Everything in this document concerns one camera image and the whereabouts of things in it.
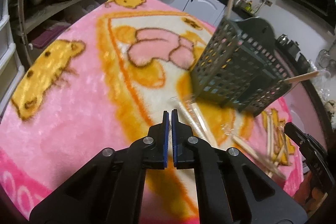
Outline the white plastic drawer unit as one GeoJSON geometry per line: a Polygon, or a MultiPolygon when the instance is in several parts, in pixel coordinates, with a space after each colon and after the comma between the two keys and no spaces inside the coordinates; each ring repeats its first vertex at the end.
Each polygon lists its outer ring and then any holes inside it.
{"type": "Polygon", "coordinates": [[[0,21],[0,114],[1,119],[10,99],[25,73],[19,59],[10,27],[8,0],[1,0],[0,21]]]}

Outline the dark green utensil basket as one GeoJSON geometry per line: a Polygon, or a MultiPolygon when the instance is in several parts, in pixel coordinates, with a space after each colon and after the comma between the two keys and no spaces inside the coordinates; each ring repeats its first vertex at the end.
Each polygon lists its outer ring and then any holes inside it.
{"type": "Polygon", "coordinates": [[[191,71],[195,98],[258,116],[291,89],[275,43],[263,18],[223,18],[191,71]]]}

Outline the pink cartoon blanket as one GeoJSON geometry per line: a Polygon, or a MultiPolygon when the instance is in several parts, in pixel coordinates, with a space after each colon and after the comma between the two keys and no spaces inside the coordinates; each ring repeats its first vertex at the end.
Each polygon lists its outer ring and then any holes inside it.
{"type": "MultiPolygon", "coordinates": [[[[176,108],[172,97],[193,95],[191,71],[213,33],[157,0],[108,0],[46,47],[1,121],[1,186],[24,220],[102,149],[146,136],[176,108]]],[[[232,107],[196,102],[217,140],[232,107]]],[[[283,98],[271,107],[291,120],[283,98]]]]}

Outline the metal kettle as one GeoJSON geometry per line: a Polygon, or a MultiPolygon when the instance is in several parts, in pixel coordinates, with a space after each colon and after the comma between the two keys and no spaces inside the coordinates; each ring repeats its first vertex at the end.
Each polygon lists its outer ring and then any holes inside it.
{"type": "Polygon", "coordinates": [[[276,43],[278,43],[293,58],[295,58],[300,51],[298,42],[290,40],[286,34],[280,35],[276,39],[276,43]]]}

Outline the chopsticks bundle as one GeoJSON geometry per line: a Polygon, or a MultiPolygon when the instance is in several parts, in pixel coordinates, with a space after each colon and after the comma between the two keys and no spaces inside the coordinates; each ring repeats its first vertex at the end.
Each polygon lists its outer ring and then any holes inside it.
{"type": "Polygon", "coordinates": [[[226,108],[220,129],[221,135],[217,138],[220,148],[240,148],[262,166],[270,178],[281,182],[288,179],[286,171],[291,166],[290,157],[295,149],[283,134],[284,120],[280,119],[279,110],[267,108],[254,118],[226,108]]]}

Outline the wooden chopstick pair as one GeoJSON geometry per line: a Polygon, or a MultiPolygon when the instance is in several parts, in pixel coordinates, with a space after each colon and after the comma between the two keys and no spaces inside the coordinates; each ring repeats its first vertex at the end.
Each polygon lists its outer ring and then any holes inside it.
{"type": "Polygon", "coordinates": [[[305,74],[302,74],[302,75],[298,75],[298,76],[295,76],[295,77],[291,77],[291,78],[281,80],[281,82],[284,82],[286,84],[292,84],[292,83],[302,82],[302,81],[305,81],[305,80],[310,80],[310,79],[315,78],[317,76],[319,76],[319,71],[312,71],[312,72],[309,72],[309,73],[305,73],[305,74]]]}

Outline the wooden chopsticks pair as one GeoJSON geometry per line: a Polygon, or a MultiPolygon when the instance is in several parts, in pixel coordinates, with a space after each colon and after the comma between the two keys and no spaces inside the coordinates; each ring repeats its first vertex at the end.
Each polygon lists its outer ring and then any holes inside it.
{"type": "Polygon", "coordinates": [[[192,95],[180,100],[178,97],[172,97],[171,102],[177,107],[187,124],[193,129],[198,137],[207,141],[212,147],[218,148],[218,143],[203,116],[201,109],[192,95]]]}

